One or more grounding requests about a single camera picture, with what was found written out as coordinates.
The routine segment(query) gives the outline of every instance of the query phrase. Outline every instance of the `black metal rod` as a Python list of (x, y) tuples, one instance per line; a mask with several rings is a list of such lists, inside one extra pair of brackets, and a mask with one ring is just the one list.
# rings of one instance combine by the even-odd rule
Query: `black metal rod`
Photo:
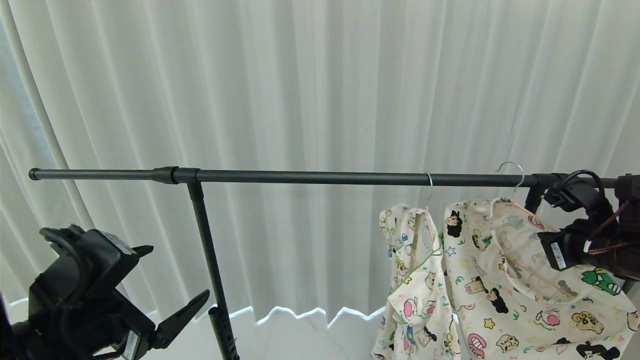
[[(32, 169), (29, 177), (41, 179), (93, 179), (93, 180), (155, 180), (159, 170), (48, 170)], [(253, 170), (198, 170), (195, 179), (173, 177), (173, 183), (201, 181), (205, 183), (280, 183), (280, 184), (344, 184), (344, 185), (418, 185), (429, 186), (425, 174), (382, 172), (306, 172), (306, 171), (253, 171)], [(500, 174), (431, 174), (433, 186), (512, 187), (521, 180), (520, 175)], [(591, 178), (581, 178), (593, 184)], [(613, 188), (617, 179), (603, 178), (606, 188)], [(549, 186), (551, 180), (526, 175), (522, 188)]]
[(233, 351), (235, 351), (234, 334), (231, 329), (231, 319), (229, 318), (227, 300), (225, 299), (225, 290), (222, 286), (222, 278), (220, 277), (216, 249), (213, 245), (213, 237), (211, 236), (211, 228), (209, 227), (207, 208), (204, 204), (202, 184), (199, 182), (192, 182), (188, 183), (187, 187), (189, 188), (189, 196), (193, 203), (193, 212), (195, 213), (198, 230), (200, 231), (200, 239), (202, 241), (202, 248), (204, 249), (204, 256), (207, 260), (207, 268), (209, 269), (211, 284), (213, 285), (213, 293), (216, 297), (216, 316), (211, 316), (211, 310), (209, 313), (212, 321), (211, 325), (216, 333), (216, 339), (220, 345), (220, 352), (222, 353), (223, 360), (235, 360), (237, 359), (237, 356), (234, 356), (233, 353)]

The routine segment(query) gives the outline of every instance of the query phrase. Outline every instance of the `curtain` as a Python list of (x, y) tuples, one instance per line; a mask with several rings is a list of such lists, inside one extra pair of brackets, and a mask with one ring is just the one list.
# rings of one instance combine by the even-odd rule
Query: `curtain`
[[(184, 185), (34, 182), (32, 167), (640, 170), (639, 1), (0, 4), (7, 301), (55, 258), (38, 229), (70, 223), (155, 246), (120, 287), (144, 311), (166, 316), (211, 287)], [(372, 313), (388, 291), (380, 211), (513, 193), (204, 191), (230, 310), (257, 318), (274, 306)], [(560, 226), (580, 215), (541, 214)]]

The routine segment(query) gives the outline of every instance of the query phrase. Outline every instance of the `horizontal bar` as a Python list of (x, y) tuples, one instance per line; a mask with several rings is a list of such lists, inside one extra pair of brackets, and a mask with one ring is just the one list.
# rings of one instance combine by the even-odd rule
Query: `horizontal bar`
[[(164, 167), (152, 170), (49, 170), (34, 168), (29, 172), (33, 180), (155, 180), (170, 177), (173, 183), (201, 181), (205, 183), (279, 183), (279, 184), (345, 184), (345, 185), (417, 185), (429, 186), (427, 174), (382, 172), (306, 172), (306, 171), (253, 171), (253, 170), (200, 170)], [(590, 177), (581, 179), (594, 184)], [(431, 174), (433, 186), (513, 187), (521, 175), (500, 174)], [(617, 179), (603, 178), (605, 188), (613, 188)], [(526, 175), (522, 188), (549, 186), (552, 180)]]

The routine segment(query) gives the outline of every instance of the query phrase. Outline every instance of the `white label sticker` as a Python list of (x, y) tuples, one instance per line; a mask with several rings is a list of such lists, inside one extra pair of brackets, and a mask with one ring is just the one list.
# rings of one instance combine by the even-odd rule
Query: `white label sticker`
[(127, 244), (124, 243), (124, 241), (122, 241), (119, 237), (115, 236), (114, 234), (107, 233), (106, 231), (101, 231), (101, 233), (104, 235), (105, 238), (111, 241), (113, 245), (116, 245), (116, 247), (120, 249), (120, 251), (122, 251), (123, 253), (127, 255), (131, 255), (131, 253), (133, 252), (133, 249), (131, 249)]
[(556, 257), (558, 268), (560, 270), (566, 268), (566, 263), (564, 262), (564, 257), (562, 256), (562, 251), (560, 251), (560, 246), (558, 246), (558, 243), (551, 243), (551, 250), (553, 250), (554, 256)]
[(138, 336), (138, 334), (133, 332), (133, 330), (129, 330), (129, 336), (127, 337), (127, 345), (124, 348), (122, 357), (124, 357), (126, 360), (134, 360), (134, 356), (136, 355), (139, 342), (140, 342), (140, 337)]

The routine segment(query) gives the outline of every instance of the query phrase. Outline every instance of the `white curtain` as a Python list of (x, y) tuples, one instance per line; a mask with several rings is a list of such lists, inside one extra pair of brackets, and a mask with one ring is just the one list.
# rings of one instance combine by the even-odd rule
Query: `white curtain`
[[(55, 258), (38, 229), (72, 222), (156, 247), (121, 287), (144, 311), (166, 316), (211, 286), (186, 186), (34, 182), (32, 167), (640, 170), (639, 1), (0, 4), (8, 301)], [(371, 313), (388, 290), (380, 211), (407, 202), (438, 214), (511, 192), (204, 190), (230, 309), (258, 318), (273, 306)], [(558, 225), (574, 216), (542, 213)]]

